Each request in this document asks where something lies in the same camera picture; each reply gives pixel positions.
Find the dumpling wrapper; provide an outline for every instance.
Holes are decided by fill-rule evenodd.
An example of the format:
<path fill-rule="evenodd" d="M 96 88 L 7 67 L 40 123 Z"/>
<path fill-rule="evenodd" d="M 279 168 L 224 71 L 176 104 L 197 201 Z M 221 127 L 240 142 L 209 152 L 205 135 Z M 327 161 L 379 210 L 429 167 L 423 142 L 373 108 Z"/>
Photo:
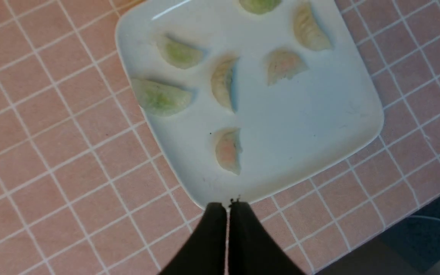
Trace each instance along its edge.
<path fill-rule="evenodd" d="M 234 65 L 237 62 L 236 59 L 231 59 L 222 62 L 217 66 L 215 72 L 212 75 L 212 93 L 215 99 L 220 105 L 234 112 L 232 108 L 232 78 L 234 77 Z"/>
<path fill-rule="evenodd" d="M 281 0 L 239 0 L 241 6 L 253 14 L 264 14 L 273 11 Z"/>
<path fill-rule="evenodd" d="M 131 80 L 138 104 L 152 115 L 171 116 L 183 111 L 193 95 L 182 89 L 149 80 Z"/>
<path fill-rule="evenodd" d="M 296 39 L 302 46 L 316 52 L 332 49 L 330 40 L 313 17 L 310 2 L 305 2 L 298 10 L 293 29 Z"/>
<path fill-rule="evenodd" d="M 241 173 L 239 154 L 242 152 L 239 129 L 231 129 L 223 134 L 215 147 L 215 155 L 220 166 L 236 175 Z"/>
<path fill-rule="evenodd" d="M 198 65 L 203 59 L 202 51 L 165 36 L 157 38 L 157 48 L 167 63 L 183 70 Z"/>
<path fill-rule="evenodd" d="M 295 75 L 308 69 L 298 54 L 288 50 L 276 50 L 269 56 L 267 85 L 272 86 L 283 78 L 291 80 Z"/>

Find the green dumpling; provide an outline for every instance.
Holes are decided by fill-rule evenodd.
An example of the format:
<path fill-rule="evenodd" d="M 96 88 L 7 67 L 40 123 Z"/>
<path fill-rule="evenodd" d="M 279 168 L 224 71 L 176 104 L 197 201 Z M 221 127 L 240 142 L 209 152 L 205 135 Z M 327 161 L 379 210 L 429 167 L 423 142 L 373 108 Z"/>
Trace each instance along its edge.
<path fill-rule="evenodd" d="M 192 94 L 176 87 L 139 79 L 131 84 L 138 104 L 152 115 L 175 115 L 191 103 Z"/>
<path fill-rule="evenodd" d="M 203 59 L 202 51 L 164 36 L 157 38 L 157 48 L 167 63 L 183 70 L 198 65 Z"/>
<path fill-rule="evenodd" d="M 264 14 L 273 11 L 281 0 L 239 0 L 241 6 L 248 12 L 254 14 Z"/>

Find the dumpling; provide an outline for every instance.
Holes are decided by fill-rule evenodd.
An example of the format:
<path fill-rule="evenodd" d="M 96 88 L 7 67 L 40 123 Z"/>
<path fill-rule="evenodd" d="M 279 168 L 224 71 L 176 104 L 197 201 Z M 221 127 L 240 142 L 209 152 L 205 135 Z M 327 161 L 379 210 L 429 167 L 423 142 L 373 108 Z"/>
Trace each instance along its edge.
<path fill-rule="evenodd" d="M 180 69 L 192 68 L 203 59 L 203 52 L 165 36 L 157 38 L 157 48 L 164 60 Z"/>
<path fill-rule="evenodd" d="M 217 66 L 215 72 L 212 75 L 212 93 L 217 99 L 220 105 L 234 111 L 232 108 L 231 92 L 232 92 L 232 78 L 234 76 L 234 65 L 237 62 L 236 59 L 230 59 L 222 62 Z"/>
<path fill-rule="evenodd" d="M 241 6 L 248 12 L 264 14 L 273 11 L 281 0 L 239 0 Z"/>
<path fill-rule="evenodd" d="M 310 2 L 305 2 L 298 10 L 293 28 L 295 37 L 302 46 L 317 52 L 332 49 L 330 40 L 313 17 Z"/>
<path fill-rule="evenodd" d="M 131 80 L 138 104 L 152 115 L 171 116 L 191 103 L 192 94 L 176 87 L 149 80 Z"/>
<path fill-rule="evenodd" d="M 230 129 L 223 133 L 215 147 L 215 155 L 220 166 L 236 175 L 241 173 L 239 154 L 242 152 L 239 141 L 239 129 Z"/>
<path fill-rule="evenodd" d="M 272 86 L 283 78 L 292 79 L 305 70 L 308 70 L 308 67 L 298 54 L 282 49 L 276 50 L 269 57 L 267 85 Z"/>

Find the pink tiled countertop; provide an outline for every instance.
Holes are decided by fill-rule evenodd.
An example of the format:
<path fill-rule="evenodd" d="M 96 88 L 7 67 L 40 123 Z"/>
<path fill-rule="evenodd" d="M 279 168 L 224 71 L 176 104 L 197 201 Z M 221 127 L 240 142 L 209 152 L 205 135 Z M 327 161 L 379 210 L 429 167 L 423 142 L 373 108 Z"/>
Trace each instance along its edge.
<path fill-rule="evenodd" d="M 202 211 L 144 122 L 115 49 L 129 0 L 0 0 L 0 274 L 154 274 Z M 253 205 L 313 273 L 440 195 L 440 0 L 338 0 L 386 123 Z"/>

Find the white square plate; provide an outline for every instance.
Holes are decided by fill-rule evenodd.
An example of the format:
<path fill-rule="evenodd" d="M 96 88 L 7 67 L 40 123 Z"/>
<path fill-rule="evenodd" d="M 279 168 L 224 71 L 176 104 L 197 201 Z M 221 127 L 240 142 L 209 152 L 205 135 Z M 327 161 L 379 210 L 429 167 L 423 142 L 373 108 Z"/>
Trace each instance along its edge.
<path fill-rule="evenodd" d="M 334 0 L 312 0 L 313 12 L 334 50 L 311 52 L 292 30 L 300 0 L 283 0 L 271 13 L 248 14 L 238 0 L 148 0 L 122 17 L 116 42 L 129 78 L 160 80 L 194 92 L 192 104 L 172 117 L 146 115 L 166 159 L 201 207 L 231 198 L 254 202 L 293 186 L 369 144 L 384 121 L 381 102 Z M 189 70 L 161 58 L 161 34 L 205 49 Z M 287 47 L 310 70 L 267 87 L 265 57 Z M 225 54 L 240 57 L 229 113 L 213 97 L 210 78 Z M 241 128 L 241 174 L 215 159 L 213 136 Z"/>

